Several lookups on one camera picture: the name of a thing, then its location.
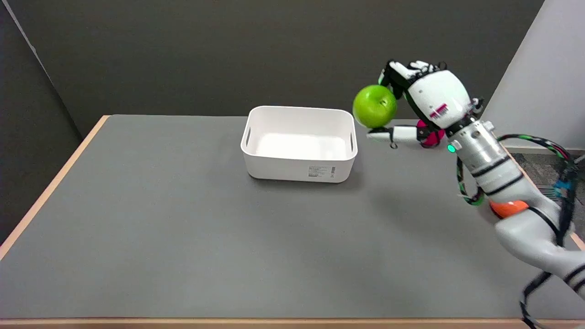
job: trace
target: robot logo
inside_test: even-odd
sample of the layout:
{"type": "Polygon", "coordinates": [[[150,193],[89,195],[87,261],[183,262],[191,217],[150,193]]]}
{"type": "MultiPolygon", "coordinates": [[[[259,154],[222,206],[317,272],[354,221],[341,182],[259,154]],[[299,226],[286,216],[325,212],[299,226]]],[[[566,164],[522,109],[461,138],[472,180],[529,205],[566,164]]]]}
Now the robot logo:
{"type": "Polygon", "coordinates": [[[438,119],[438,118],[444,116],[447,112],[449,112],[449,109],[447,108],[447,104],[443,103],[443,105],[441,105],[438,109],[436,109],[433,113],[431,113],[431,115],[429,117],[431,117],[431,119],[438,119]]]}

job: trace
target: blue connector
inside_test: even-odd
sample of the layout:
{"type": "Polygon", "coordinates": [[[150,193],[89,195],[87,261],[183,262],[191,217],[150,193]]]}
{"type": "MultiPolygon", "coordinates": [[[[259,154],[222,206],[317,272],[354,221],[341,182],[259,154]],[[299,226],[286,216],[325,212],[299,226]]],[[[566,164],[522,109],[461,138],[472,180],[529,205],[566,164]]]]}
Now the blue connector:
{"type": "Polygon", "coordinates": [[[555,188],[555,195],[557,197],[566,197],[568,189],[571,188],[571,183],[569,181],[558,180],[553,187],[555,188]]]}

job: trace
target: wooden table edge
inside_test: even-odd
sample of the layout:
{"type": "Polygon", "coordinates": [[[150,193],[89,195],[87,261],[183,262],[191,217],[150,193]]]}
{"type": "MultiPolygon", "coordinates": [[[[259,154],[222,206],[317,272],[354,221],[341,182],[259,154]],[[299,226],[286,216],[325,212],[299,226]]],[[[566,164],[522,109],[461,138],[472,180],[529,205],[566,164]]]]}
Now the wooden table edge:
{"type": "MultiPolygon", "coordinates": [[[[555,329],[576,328],[585,320],[540,320],[555,329]]],[[[516,329],[526,328],[520,319],[507,318],[43,318],[0,320],[2,327],[38,328],[349,328],[367,329],[516,329]]]]}
{"type": "Polygon", "coordinates": [[[57,188],[59,183],[63,180],[63,177],[69,172],[69,169],[73,166],[75,161],[81,156],[87,145],[90,144],[91,140],[94,136],[98,133],[99,129],[102,128],[106,120],[109,118],[109,115],[102,116],[98,123],[91,129],[90,133],[85,137],[85,139],[81,142],[81,144],[77,147],[75,152],[71,155],[69,160],[65,162],[65,165],[59,170],[55,178],[49,183],[47,188],[43,191],[40,197],[35,201],[29,211],[25,214],[25,216],[20,220],[18,225],[12,230],[10,235],[6,238],[4,243],[0,246],[0,261],[6,256],[12,245],[16,242],[22,232],[26,229],[26,227],[30,224],[33,220],[35,215],[39,212],[43,204],[47,201],[47,199],[51,196],[53,191],[57,188]]]}
{"type": "MultiPolygon", "coordinates": [[[[8,253],[12,245],[20,237],[22,232],[30,224],[43,204],[51,196],[65,175],[69,172],[75,161],[81,156],[91,140],[102,128],[110,115],[102,116],[89,134],[73,152],[65,165],[59,170],[55,178],[49,183],[44,192],[32,205],[22,220],[18,223],[6,241],[0,246],[0,261],[8,253]]],[[[583,242],[575,233],[571,234],[575,244],[585,250],[583,242]]],[[[573,328],[576,325],[585,324],[585,320],[542,320],[544,324],[557,325],[558,328],[573,328]]],[[[208,328],[208,327],[376,327],[376,328],[525,328],[525,324],[519,319],[483,319],[483,318],[372,318],[372,319],[267,319],[267,318],[39,318],[39,319],[0,319],[0,326],[36,328],[39,325],[48,325],[53,328],[79,328],[79,327],[123,327],[123,328],[208,328]]]]}

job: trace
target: white wall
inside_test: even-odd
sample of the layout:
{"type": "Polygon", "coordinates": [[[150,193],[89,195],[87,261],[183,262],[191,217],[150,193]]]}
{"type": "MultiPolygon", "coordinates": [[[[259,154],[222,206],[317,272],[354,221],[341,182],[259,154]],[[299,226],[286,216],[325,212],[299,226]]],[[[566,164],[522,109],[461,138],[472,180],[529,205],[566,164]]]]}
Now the white wall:
{"type": "Polygon", "coordinates": [[[585,0],[545,1],[482,119],[585,150],[585,0]]]}

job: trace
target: robotic arm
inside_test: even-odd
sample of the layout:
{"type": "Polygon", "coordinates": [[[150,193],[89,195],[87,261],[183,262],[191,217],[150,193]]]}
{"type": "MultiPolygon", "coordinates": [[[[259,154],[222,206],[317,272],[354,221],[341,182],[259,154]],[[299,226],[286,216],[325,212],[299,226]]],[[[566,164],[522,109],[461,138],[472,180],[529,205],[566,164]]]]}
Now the robotic arm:
{"type": "MultiPolygon", "coordinates": [[[[419,119],[426,123],[428,131],[395,126],[374,129],[369,137],[389,140],[391,146],[395,146],[396,142],[420,141],[421,136],[424,138],[425,134],[444,129],[458,158],[488,198],[496,203],[522,200],[529,205],[528,209],[495,225],[495,234],[502,246],[521,261],[547,272],[541,276],[541,281],[546,280],[549,273],[556,275],[585,299],[585,251],[568,251],[563,247],[563,238],[570,228],[574,186],[566,190],[565,199],[570,200],[568,207],[561,208],[545,197],[492,134],[491,122],[476,117],[482,110],[483,100],[470,98],[461,81],[446,69],[446,65],[415,61],[404,66],[391,60],[378,83],[390,86],[396,98],[404,95],[419,119]]],[[[554,146],[547,145],[551,150],[555,150],[554,146]]],[[[531,292],[528,291],[530,287],[525,290],[521,307],[525,322],[534,327],[526,321],[525,299],[531,292]]]]}

